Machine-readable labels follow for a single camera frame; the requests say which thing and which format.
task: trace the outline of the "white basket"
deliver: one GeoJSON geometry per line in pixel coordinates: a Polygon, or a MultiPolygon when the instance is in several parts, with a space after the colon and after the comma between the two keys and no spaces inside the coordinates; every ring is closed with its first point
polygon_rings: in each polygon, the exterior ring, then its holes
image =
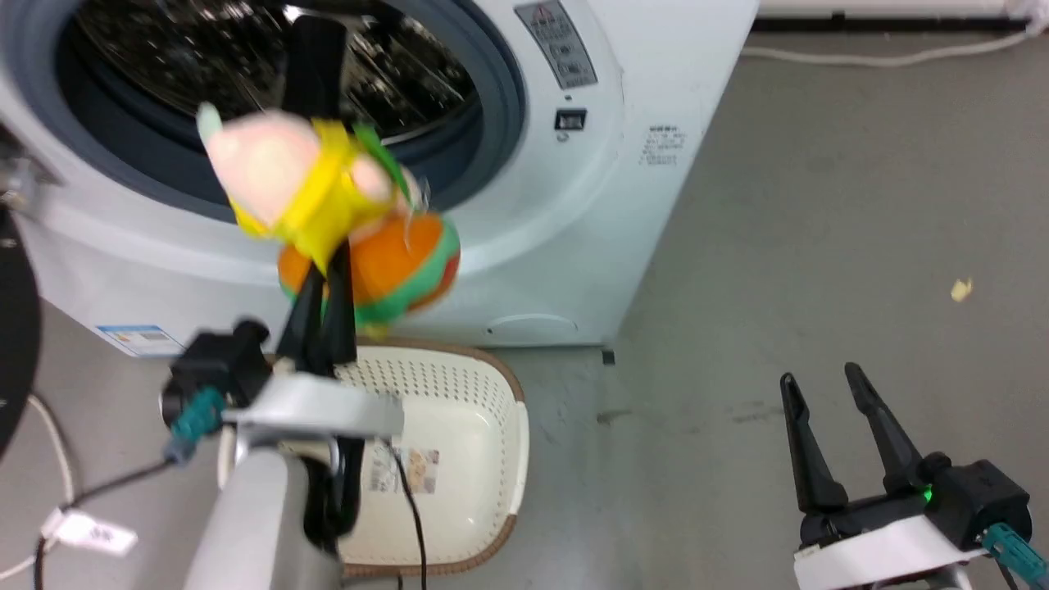
{"type": "MultiPolygon", "coordinates": [[[[457,573],[484,563],[513,530],[528,477],[528,412],[517,380],[495,357],[473,349],[391,340],[362,345],[358,355],[337,376],[397,396],[404,405],[404,434],[393,445],[411,457],[405,468],[414,470],[409,479],[428,573],[457,573]]],[[[232,429],[223,430],[219,487],[233,464],[234,438],[232,429]]],[[[325,445],[294,447],[327,459],[325,445]]],[[[388,449],[368,443],[360,518],[352,534],[339,542],[347,575],[419,573],[414,523],[395,473],[388,449]]]]}

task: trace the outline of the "stuffed toy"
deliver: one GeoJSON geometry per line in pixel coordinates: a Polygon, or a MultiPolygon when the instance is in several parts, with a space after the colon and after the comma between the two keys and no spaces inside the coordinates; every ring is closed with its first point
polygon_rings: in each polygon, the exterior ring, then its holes
{"type": "Polygon", "coordinates": [[[349,241],[356,322],[372,336],[448,291],[458,234],[425,210],[420,184],[370,128],[266,110],[222,123],[209,104],[197,129],[237,224],[286,244],[281,287],[295,297],[312,265],[325,275],[349,241]]]}

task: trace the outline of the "washing machine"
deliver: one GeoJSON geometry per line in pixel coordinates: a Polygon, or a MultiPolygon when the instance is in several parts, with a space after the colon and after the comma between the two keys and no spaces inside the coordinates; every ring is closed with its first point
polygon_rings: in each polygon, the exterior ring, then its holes
{"type": "Polygon", "coordinates": [[[192,114],[278,104],[304,12],[347,27],[340,111],[462,237],[453,290],[394,333],[514,346],[615,336],[756,2],[0,0],[0,122],[34,162],[14,201],[43,297],[136,356],[241,316],[279,332],[278,245],[233,224],[192,114]]]}

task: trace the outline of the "gray floor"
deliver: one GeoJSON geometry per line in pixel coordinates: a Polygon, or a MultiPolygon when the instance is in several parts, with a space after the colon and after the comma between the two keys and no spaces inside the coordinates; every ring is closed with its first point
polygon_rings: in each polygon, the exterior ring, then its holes
{"type": "MultiPolygon", "coordinates": [[[[1035,545],[1049,550],[1047,63],[1049,43],[1036,42],[894,71],[742,64],[619,364],[593,351],[504,353],[533,419],[520,525],[492,562],[434,588],[793,588],[799,515],[776,380],[797,375],[835,473],[855,496],[875,493],[880,466],[847,360],[920,449],[991,458],[1025,485],[1044,527],[1035,545]],[[956,303],[949,289],[969,276],[973,294],[956,303]],[[609,410],[623,412],[598,423],[609,410]]],[[[82,481],[151,461],[165,364],[131,361],[53,311],[46,320],[39,387],[82,481]]],[[[0,564],[29,550],[57,477],[30,415],[0,466],[0,564]]],[[[179,587],[212,477],[206,452],[100,500],[92,511],[135,528],[140,547],[123,561],[59,550],[49,587],[179,587]]],[[[977,587],[1003,587],[988,566],[973,566],[977,587]]]]}

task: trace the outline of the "cable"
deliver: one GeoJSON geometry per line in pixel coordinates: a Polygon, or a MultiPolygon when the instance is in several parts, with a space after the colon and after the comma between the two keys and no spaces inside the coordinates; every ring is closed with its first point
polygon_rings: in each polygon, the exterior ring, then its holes
{"type": "MultiPolygon", "coordinates": [[[[383,441],[386,443],[386,448],[393,456],[393,462],[397,463],[397,470],[401,475],[401,487],[404,488],[404,496],[408,499],[408,506],[411,507],[411,515],[415,520],[415,538],[419,540],[419,562],[420,562],[420,584],[423,590],[426,590],[426,541],[423,539],[423,520],[419,515],[419,506],[415,505],[415,497],[411,493],[411,487],[408,486],[408,473],[404,470],[404,463],[401,462],[401,455],[397,452],[393,448],[393,443],[390,441],[383,441]]],[[[398,588],[403,588],[404,580],[398,575],[398,588]]]]}
{"type": "Polygon", "coordinates": [[[1041,4],[1047,4],[1044,0],[1039,1],[1040,6],[1033,9],[1034,18],[1031,19],[1027,29],[1022,33],[1009,35],[993,41],[972,43],[970,45],[952,45],[950,47],[939,47],[926,49],[909,56],[874,57],[874,56],[850,56],[850,55],[821,55],[802,54],[799,51],[788,51],[772,47],[744,47],[740,52],[744,58],[758,58],[767,60],[778,60],[785,62],[799,63],[805,65],[827,65],[827,66],[851,66],[851,67],[876,67],[893,68],[906,67],[920,63],[942,60],[946,58],[960,58],[966,56],[979,56],[1000,51],[1019,45],[1029,39],[1033,39],[1046,29],[1049,19],[1042,13],[1045,9],[1041,4]]]}
{"type": "MultiPolygon", "coordinates": [[[[92,498],[98,498],[110,491],[117,490],[122,487],[131,485],[135,482],[145,480],[157,473],[160,473],[170,467],[175,465],[173,459],[165,459],[164,461],[144,467],[136,471],[131,471],[125,476],[121,476],[106,483],[94,486],[86,491],[81,492],[79,496],[66,502],[62,506],[59,506],[60,512],[65,512],[69,508],[77,508],[83,505],[88,500],[92,498]]],[[[48,540],[41,534],[37,539],[37,548],[35,551],[34,566],[33,566],[33,587],[35,590],[44,590],[44,554],[46,550],[48,540]]]]}
{"type": "MultiPolygon", "coordinates": [[[[65,501],[72,502],[73,494],[76,490],[72,485],[72,469],[69,467],[69,452],[66,450],[65,441],[62,437],[62,433],[59,430],[58,423],[55,421],[55,415],[51,413],[44,400],[40,398],[37,394],[30,393],[28,400],[29,405],[33,406],[37,414],[40,415],[40,419],[44,423],[44,427],[47,429],[47,437],[51,441],[51,447],[55,449],[55,456],[58,458],[59,467],[62,470],[62,487],[65,491],[65,501]]],[[[55,544],[58,543],[57,539],[50,539],[41,548],[42,551],[50,551],[55,544]]],[[[36,553],[22,560],[18,565],[10,567],[2,572],[0,572],[0,582],[3,582],[9,577],[14,577],[23,571],[33,567],[36,561],[36,553]]]]}
{"type": "Polygon", "coordinates": [[[994,561],[994,564],[998,565],[998,571],[1002,572],[1002,577],[1005,578],[1005,585],[1009,587],[1009,590],[1020,590],[1020,588],[1016,587],[1016,581],[1013,580],[1012,574],[1009,573],[1009,568],[1003,566],[997,560],[994,561]]]}

